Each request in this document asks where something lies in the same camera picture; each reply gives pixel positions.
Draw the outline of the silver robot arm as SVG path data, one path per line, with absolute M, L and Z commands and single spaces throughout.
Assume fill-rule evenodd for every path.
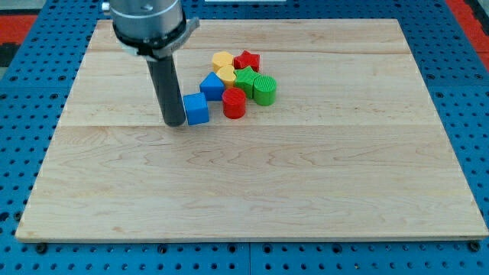
M 178 127 L 186 121 L 173 53 L 194 30 L 198 18 L 187 19 L 180 0 L 108 0 L 104 14 L 121 47 L 147 61 L 164 123 Z

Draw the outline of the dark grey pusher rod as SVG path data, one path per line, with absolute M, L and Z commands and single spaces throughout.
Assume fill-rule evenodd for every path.
M 164 123 L 170 127 L 181 126 L 186 114 L 173 57 L 147 61 L 147 66 Z

